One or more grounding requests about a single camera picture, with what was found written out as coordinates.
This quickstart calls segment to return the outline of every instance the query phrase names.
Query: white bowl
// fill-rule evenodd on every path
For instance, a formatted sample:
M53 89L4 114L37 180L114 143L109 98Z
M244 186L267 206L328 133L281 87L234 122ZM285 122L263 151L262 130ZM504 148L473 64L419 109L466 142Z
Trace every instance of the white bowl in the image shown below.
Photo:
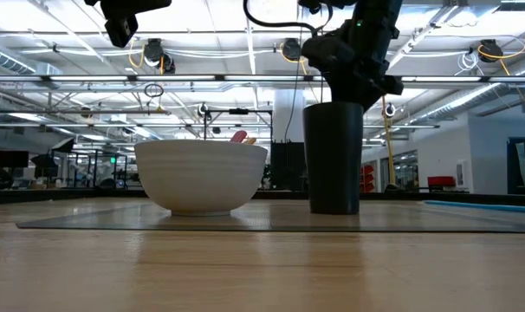
M172 215L219 216L246 204L263 178L267 150L242 143L158 140L135 146L149 198Z

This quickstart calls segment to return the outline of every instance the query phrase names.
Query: wall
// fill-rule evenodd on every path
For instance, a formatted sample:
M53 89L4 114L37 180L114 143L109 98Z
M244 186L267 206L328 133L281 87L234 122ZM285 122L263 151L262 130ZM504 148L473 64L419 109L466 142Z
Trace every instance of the wall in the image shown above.
M525 138L525 114L515 115L518 110L469 119L476 193L507 194L507 139Z
M439 129L422 129L411 134L408 141L393 141L393 153L417 151L418 182L421 187L428 186L430 176L451 176L457 174L457 162L469 162L469 191L473 192L470 157L468 117L462 114L454 121L439 123ZM388 157L386 147L372 148L363 152L362 161Z

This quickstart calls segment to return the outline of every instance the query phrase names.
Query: bowl rim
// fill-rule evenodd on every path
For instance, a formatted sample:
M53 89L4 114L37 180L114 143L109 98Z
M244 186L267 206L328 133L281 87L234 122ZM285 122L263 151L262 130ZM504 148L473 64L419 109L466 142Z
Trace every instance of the bowl rim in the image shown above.
M194 144L213 144L213 145L235 145L235 146L249 146L248 148L256 147L260 150L268 151L266 148L262 146L252 145L252 144L245 144L245 143L238 143L238 142L230 142L230 141L215 141L215 140L150 140L146 142L139 142L135 144L133 147L136 146L147 146L147 145L154 145L154 144L161 144L161 143L194 143Z

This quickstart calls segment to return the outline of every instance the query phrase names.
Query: blue mat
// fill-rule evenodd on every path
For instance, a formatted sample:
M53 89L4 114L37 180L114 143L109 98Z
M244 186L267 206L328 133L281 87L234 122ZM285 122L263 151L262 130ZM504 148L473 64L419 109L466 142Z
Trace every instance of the blue mat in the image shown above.
M451 207L487 209L487 210L495 210L495 211L525 212L525 206L513 206L513 205L483 205L483 204L447 202L447 201L440 201L440 200L425 200L425 204L427 205L446 205L446 206L451 206Z

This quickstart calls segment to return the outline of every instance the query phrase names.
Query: black cup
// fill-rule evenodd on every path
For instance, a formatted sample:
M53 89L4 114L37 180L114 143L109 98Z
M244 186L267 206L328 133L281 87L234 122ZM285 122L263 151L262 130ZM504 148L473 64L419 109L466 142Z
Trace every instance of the black cup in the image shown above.
M312 213L359 213L363 107L329 102L303 110Z

